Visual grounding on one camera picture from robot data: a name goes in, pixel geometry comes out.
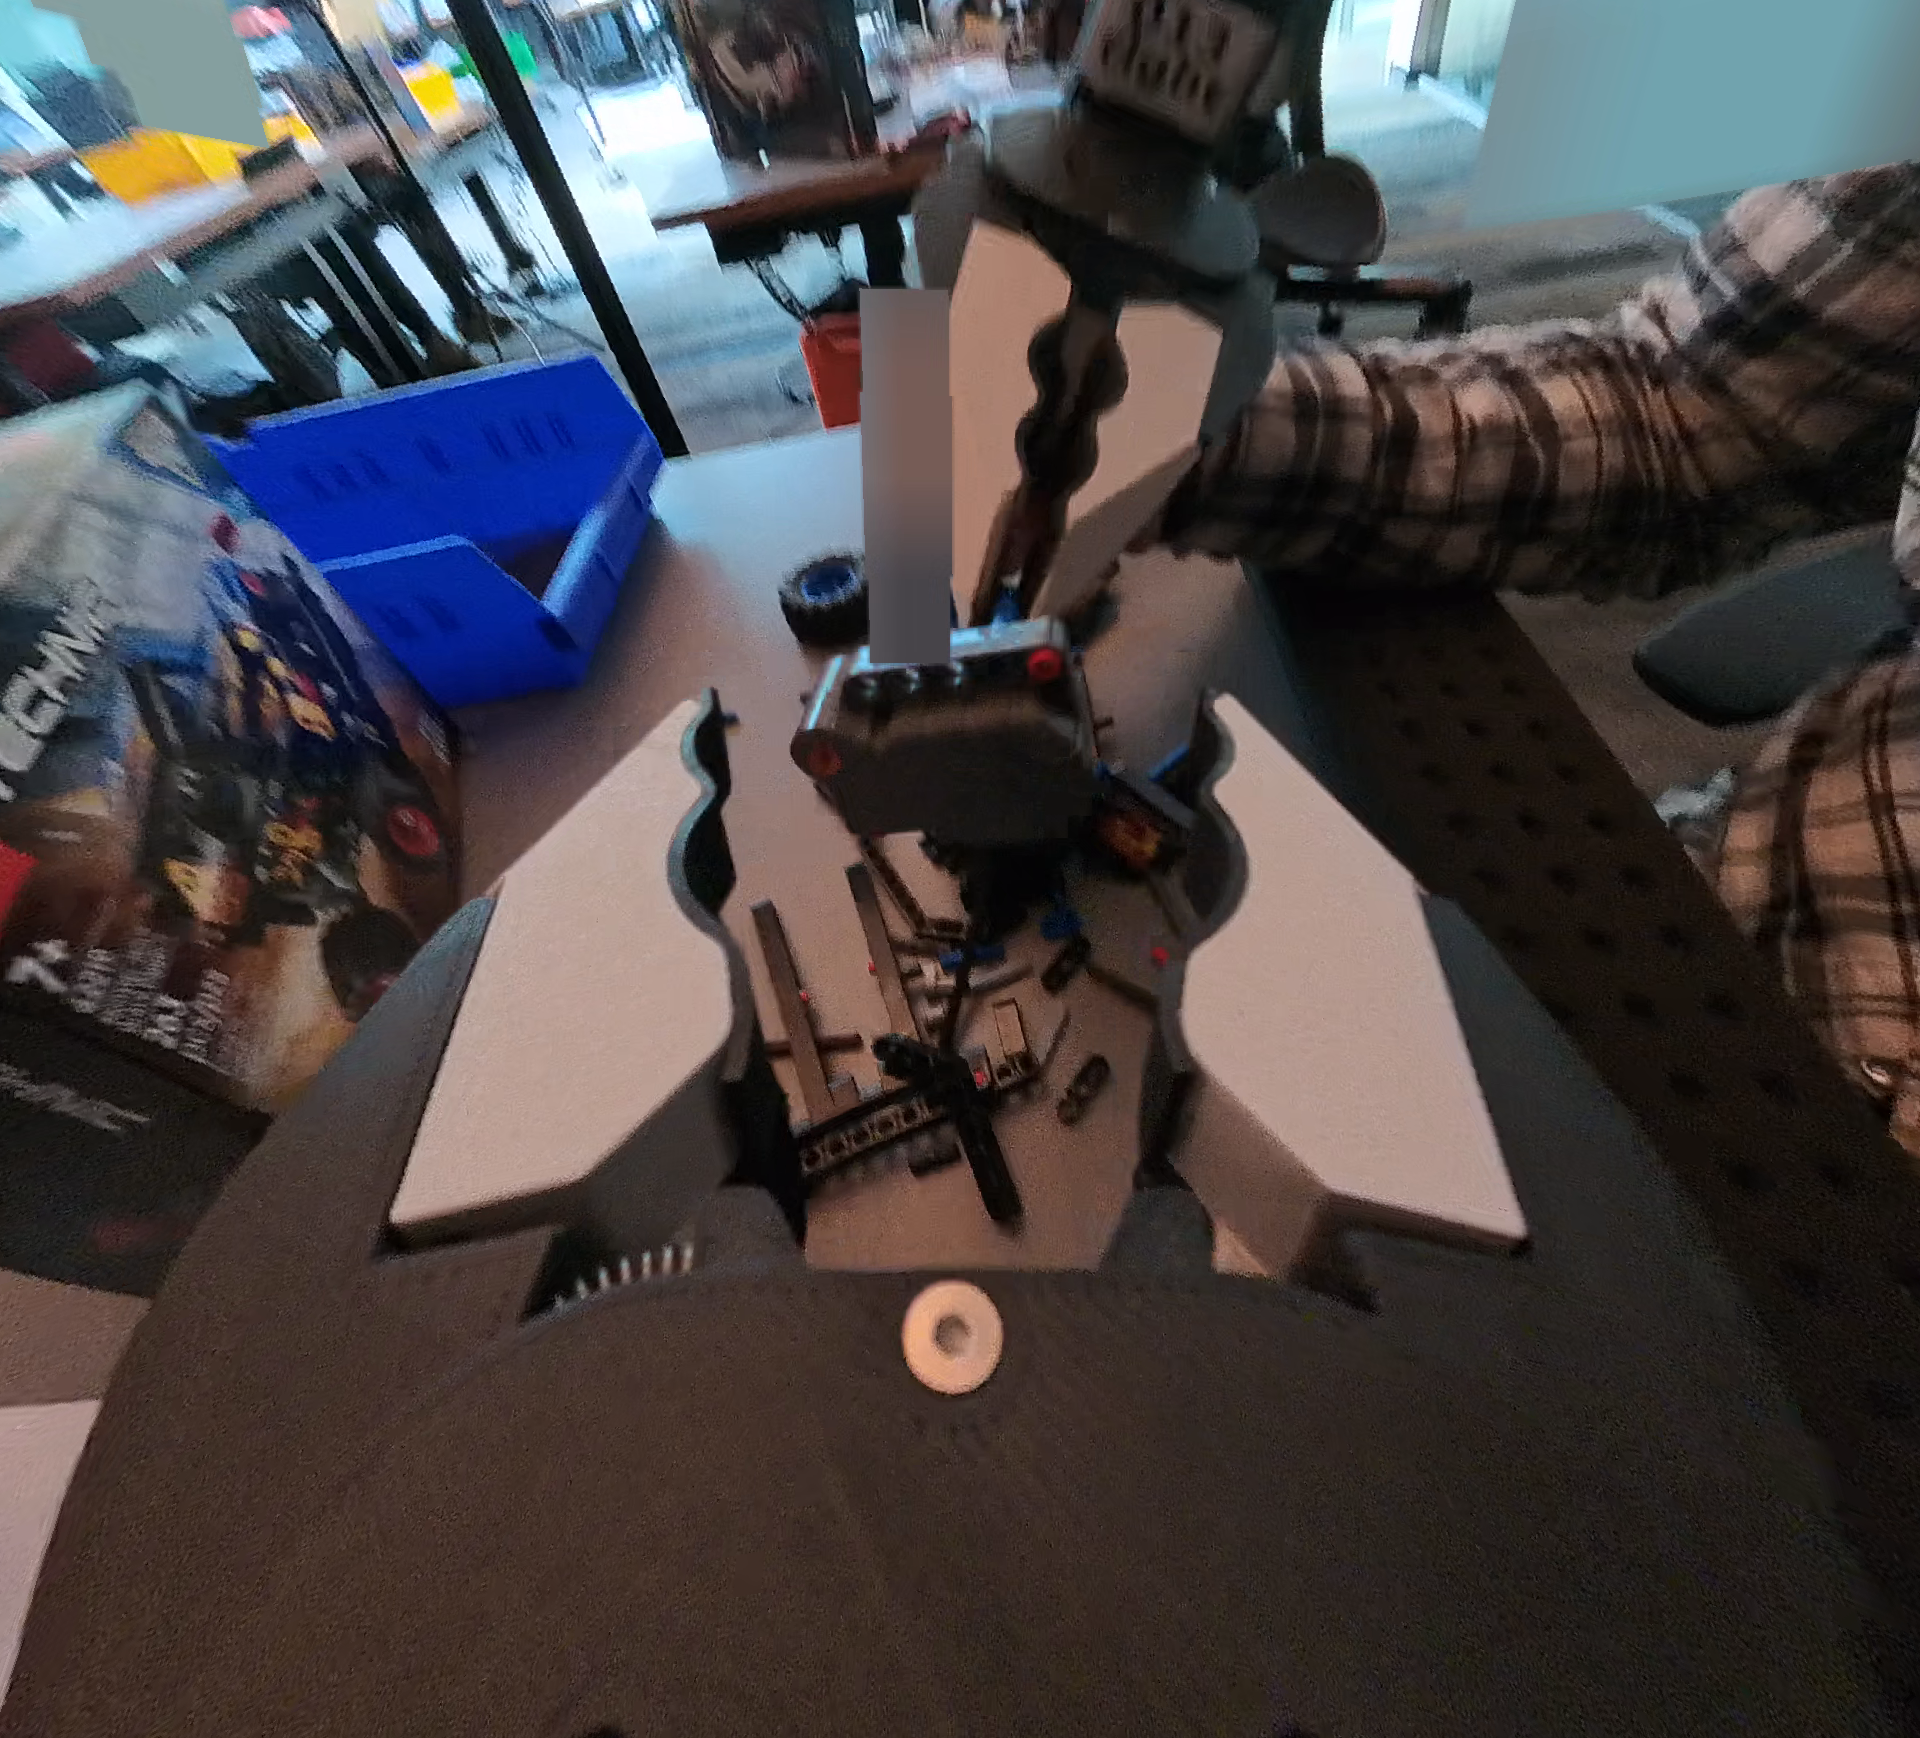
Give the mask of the monster truck toy set box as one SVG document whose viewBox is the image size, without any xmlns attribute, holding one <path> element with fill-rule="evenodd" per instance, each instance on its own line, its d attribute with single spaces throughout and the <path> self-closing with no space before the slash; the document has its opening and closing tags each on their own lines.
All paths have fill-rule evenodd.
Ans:
<svg viewBox="0 0 1920 1738">
<path fill-rule="evenodd" d="M 168 397 L 5 424 L 8 1272 L 155 1293 L 459 861 L 445 713 Z"/>
</svg>

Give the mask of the person's right forearm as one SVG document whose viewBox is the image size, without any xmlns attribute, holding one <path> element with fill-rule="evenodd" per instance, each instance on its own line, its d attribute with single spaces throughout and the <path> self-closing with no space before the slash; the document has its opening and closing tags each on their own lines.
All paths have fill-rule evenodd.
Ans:
<svg viewBox="0 0 1920 1738">
<path fill-rule="evenodd" d="M 1917 595 L 1918 166 L 1741 197 L 1595 319 L 1278 358 L 1136 548 L 1662 599 L 1892 525 Z"/>
</svg>

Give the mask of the black metal pole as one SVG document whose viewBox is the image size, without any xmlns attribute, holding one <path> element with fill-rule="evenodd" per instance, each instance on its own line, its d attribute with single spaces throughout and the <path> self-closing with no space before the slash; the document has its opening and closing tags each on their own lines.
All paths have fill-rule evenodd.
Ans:
<svg viewBox="0 0 1920 1738">
<path fill-rule="evenodd" d="M 491 96 L 492 113 L 512 142 L 521 169 L 538 192 L 570 269 L 599 326 L 606 349 L 667 458 L 687 454 L 685 431 L 662 386 L 627 307 L 597 248 L 593 230 L 571 191 L 565 169 L 541 125 L 534 98 L 512 64 L 488 0 L 445 0 L 469 59 Z"/>
</svg>

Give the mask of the dark printed box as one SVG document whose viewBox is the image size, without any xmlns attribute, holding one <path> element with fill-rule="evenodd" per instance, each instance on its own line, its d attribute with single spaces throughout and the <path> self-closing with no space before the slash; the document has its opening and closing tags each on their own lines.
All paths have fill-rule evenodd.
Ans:
<svg viewBox="0 0 1920 1738">
<path fill-rule="evenodd" d="M 667 14 L 726 162 L 880 152 L 855 0 L 667 0 Z"/>
</svg>

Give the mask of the grey desk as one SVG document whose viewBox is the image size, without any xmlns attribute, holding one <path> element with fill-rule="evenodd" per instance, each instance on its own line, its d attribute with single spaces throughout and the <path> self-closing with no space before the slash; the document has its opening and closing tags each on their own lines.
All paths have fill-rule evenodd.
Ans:
<svg viewBox="0 0 1920 1738">
<path fill-rule="evenodd" d="M 788 743 L 813 685 L 813 662 L 788 635 L 778 582 L 798 560 L 860 539 L 860 444 L 852 431 L 700 454 L 667 467 L 656 522 L 590 681 L 568 694 L 460 718 L 465 766 L 460 895 L 492 895 L 530 848 L 624 766 L 682 701 L 717 690 L 738 718 L 726 825 L 738 863 L 730 923 L 764 1009 L 771 1009 L 749 907 L 771 900 L 798 942 L 808 984 L 833 1021 L 882 1011 L 843 883 L 842 827 L 796 772 Z M 1116 753 L 1151 764 L 1185 740 L 1194 697 L 1219 690 L 1333 792 L 1327 730 L 1307 694 L 1279 595 L 1235 567 L 1148 554 L 1119 578 L 1113 628 L 1091 649 L 1091 690 L 1116 718 Z M 1085 1269 L 1130 1189 L 1142 1015 L 1091 987 L 1064 1051 L 1111 1026 L 1119 1090 L 1074 1132 L 1027 1111 L 1005 1127 L 1025 1198 L 1019 1232 L 994 1229 L 962 1176 L 875 1174 L 822 1198 L 810 1236 L 835 1269 Z"/>
</svg>

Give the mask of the long background workbench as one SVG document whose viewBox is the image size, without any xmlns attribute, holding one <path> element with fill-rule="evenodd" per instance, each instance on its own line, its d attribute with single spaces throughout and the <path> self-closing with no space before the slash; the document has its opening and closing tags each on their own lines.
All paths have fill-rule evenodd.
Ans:
<svg viewBox="0 0 1920 1738">
<path fill-rule="evenodd" d="M 480 109 L 425 137 L 357 125 L 252 178 L 142 206 L 106 200 L 5 246 L 5 333 L 43 320 L 77 329 L 109 311 L 139 335 L 304 264 L 318 279 L 321 311 L 371 352 L 374 381 L 418 383 L 430 373 L 428 350 L 380 289 L 371 251 L 396 227 L 396 191 L 425 197 L 457 182 L 500 141 L 498 121 Z"/>
</svg>

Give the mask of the grey toy pull-back motor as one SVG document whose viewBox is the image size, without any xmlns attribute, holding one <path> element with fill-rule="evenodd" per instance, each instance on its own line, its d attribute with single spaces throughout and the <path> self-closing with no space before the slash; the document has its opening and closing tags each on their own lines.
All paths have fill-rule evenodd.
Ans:
<svg viewBox="0 0 1920 1738">
<path fill-rule="evenodd" d="M 1058 842 L 1097 796 L 1091 697 L 1058 617 L 955 631 L 944 662 L 838 653 L 790 757 L 860 840 Z"/>
</svg>

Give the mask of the person's plaid clothed body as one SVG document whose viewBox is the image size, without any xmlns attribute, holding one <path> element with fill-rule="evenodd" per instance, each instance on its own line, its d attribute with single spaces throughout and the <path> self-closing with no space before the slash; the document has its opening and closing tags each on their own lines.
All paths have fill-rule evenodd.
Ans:
<svg viewBox="0 0 1920 1738">
<path fill-rule="evenodd" d="M 1716 894 L 1918 1158 L 1918 655 L 1841 670 L 1744 766 Z"/>
</svg>

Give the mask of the brown background table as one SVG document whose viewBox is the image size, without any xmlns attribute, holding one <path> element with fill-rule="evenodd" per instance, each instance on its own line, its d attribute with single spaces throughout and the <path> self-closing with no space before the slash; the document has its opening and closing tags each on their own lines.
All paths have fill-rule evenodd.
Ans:
<svg viewBox="0 0 1920 1738">
<path fill-rule="evenodd" d="M 724 264 L 773 260 L 802 238 L 835 246 L 850 232 L 878 236 L 871 257 L 900 258 L 917 194 L 975 131 L 973 115 L 953 110 L 854 161 L 749 166 L 707 154 L 642 200 L 656 230 L 701 230 Z"/>
</svg>

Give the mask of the pile of loose toy parts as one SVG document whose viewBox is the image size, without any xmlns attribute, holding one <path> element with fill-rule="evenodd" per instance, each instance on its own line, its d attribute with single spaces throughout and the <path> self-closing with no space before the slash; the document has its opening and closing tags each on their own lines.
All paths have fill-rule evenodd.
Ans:
<svg viewBox="0 0 1920 1738">
<path fill-rule="evenodd" d="M 933 916 L 883 840 L 855 837 L 847 888 L 868 966 L 890 1027 L 871 1037 L 827 1035 L 771 902 L 754 907 L 768 980 L 785 1035 L 768 1047 L 785 1061 L 805 1103 L 792 1161 L 804 1200 L 900 1155 L 913 1176 L 963 1165 L 1004 1229 L 1023 1223 L 1023 1198 L 997 1133 L 1009 1101 L 1041 1092 L 1072 1027 L 1065 995 L 1090 981 L 1140 1009 L 1153 992 L 1097 958 L 1078 912 L 1078 877 L 1131 879 L 1093 870 L 1079 837 L 966 852 L 923 837 L 926 861 L 959 894 L 953 916 Z"/>
</svg>

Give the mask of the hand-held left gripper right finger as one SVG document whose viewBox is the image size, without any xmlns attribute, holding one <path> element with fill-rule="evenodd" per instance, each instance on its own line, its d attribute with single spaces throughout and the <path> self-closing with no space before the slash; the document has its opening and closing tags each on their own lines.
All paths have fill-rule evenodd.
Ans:
<svg viewBox="0 0 1920 1738">
<path fill-rule="evenodd" d="M 1529 1223 L 1427 895 L 1234 696 L 1204 696 L 1194 934 L 1149 1043 L 1149 1169 L 1234 1269 L 1306 1282 L 1349 1234 L 1516 1255 Z"/>
</svg>

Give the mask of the black wheel blue rim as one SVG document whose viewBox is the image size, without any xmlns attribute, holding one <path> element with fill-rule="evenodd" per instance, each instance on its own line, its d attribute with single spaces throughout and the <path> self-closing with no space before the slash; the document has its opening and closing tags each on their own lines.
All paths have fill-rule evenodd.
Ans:
<svg viewBox="0 0 1920 1738">
<path fill-rule="evenodd" d="M 826 550 L 780 584 L 782 617 L 802 647 L 847 650 L 871 635 L 871 581 L 861 550 Z"/>
</svg>

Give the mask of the black saddle stool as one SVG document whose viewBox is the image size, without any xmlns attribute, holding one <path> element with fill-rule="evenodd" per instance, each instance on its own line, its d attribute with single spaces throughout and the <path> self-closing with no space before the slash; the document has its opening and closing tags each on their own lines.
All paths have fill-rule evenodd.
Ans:
<svg viewBox="0 0 1920 1738">
<path fill-rule="evenodd" d="M 1284 307 L 1314 313 L 1323 340 L 1356 311 L 1411 311 L 1413 335 L 1455 337 L 1470 324 L 1474 285 L 1458 274 L 1384 262 L 1378 180 L 1348 157 L 1312 157 L 1261 186 L 1260 262 Z"/>
</svg>

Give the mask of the black perforated board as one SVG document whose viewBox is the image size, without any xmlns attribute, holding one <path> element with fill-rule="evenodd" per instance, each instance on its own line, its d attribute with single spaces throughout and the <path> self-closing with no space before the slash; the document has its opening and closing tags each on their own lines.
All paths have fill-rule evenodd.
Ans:
<svg viewBox="0 0 1920 1738">
<path fill-rule="evenodd" d="M 1310 766 L 1495 944 L 1709 1223 L 1825 1452 L 1917 1735 L 1908 1158 L 1499 599 L 1246 578 Z"/>
</svg>

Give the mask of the grey office chair seat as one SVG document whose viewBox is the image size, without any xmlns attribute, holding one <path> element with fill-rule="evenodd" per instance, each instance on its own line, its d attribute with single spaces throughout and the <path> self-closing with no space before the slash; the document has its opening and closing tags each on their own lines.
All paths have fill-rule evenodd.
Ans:
<svg viewBox="0 0 1920 1738">
<path fill-rule="evenodd" d="M 1732 731 L 1787 716 L 1839 671 L 1901 655 L 1913 628 L 1892 529 L 1871 527 L 1693 599 L 1645 636 L 1632 668 L 1672 711 Z"/>
</svg>

